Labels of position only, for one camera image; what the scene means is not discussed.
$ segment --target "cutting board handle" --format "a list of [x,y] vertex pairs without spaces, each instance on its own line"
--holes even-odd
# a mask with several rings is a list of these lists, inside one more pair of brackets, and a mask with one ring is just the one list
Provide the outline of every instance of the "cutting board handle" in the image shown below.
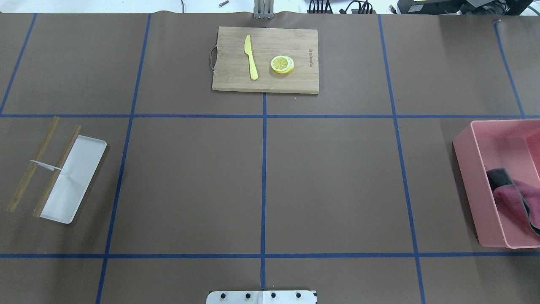
[[212,65],[212,54],[214,53],[214,50],[215,50],[215,61],[217,62],[218,61],[218,44],[217,43],[214,45],[214,47],[210,51],[210,59],[208,60],[208,63],[210,64],[210,68],[212,69],[212,73],[214,73],[214,67],[215,67],[215,62],[214,62],[214,65]]

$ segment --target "black cable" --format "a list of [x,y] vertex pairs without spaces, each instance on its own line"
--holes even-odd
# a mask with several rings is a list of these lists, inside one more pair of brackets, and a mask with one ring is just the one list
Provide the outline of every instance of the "black cable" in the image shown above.
[[326,6],[325,6],[325,14],[328,13],[328,9],[330,9],[330,14],[333,14],[332,6],[330,5],[330,0],[326,0]]
[[340,14],[346,14],[347,11],[349,10],[350,5],[355,2],[358,3],[358,14],[373,14],[373,5],[371,5],[371,3],[368,3],[367,0],[366,1],[352,0],[347,6],[347,8],[339,10]]
[[533,8],[532,6],[528,6],[527,8],[529,8],[531,11],[535,12],[537,15],[540,16],[540,12],[537,11],[535,8]]

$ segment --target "plastic knife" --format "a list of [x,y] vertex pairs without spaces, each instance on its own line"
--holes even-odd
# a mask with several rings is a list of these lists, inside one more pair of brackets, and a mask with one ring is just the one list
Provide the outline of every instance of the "plastic knife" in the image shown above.
[[251,52],[251,36],[246,36],[246,41],[244,41],[244,52],[247,54],[247,57],[249,57],[249,76],[253,80],[257,80],[259,78],[259,74],[257,73],[257,68],[255,67],[255,61],[253,61],[253,53]]

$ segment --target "lemon slice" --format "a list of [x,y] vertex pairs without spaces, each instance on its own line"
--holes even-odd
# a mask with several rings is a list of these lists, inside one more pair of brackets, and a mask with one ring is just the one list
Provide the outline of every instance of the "lemon slice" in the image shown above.
[[271,61],[272,69],[279,74],[288,74],[294,69],[294,61],[288,56],[275,56]]

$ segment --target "metal bracket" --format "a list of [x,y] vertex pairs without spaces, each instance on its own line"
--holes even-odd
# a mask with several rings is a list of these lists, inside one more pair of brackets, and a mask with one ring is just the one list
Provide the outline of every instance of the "metal bracket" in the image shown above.
[[255,19],[274,19],[274,0],[255,0]]
[[58,167],[55,167],[55,166],[52,166],[52,165],[49,165],[49,164],[46,164],[46,163],[38,162],[38,161],[35,161],[35,160],[31,160],[31,162],[34,162],[38,166],[43,167],[43,168],[48,169],[48,170],[51,170],[51,171],[54,171],[54,170],[62,171],[62,168],[58,168]]
[[317,292],[311,290],[223,291],[210,292],[206,304],[317,304]]

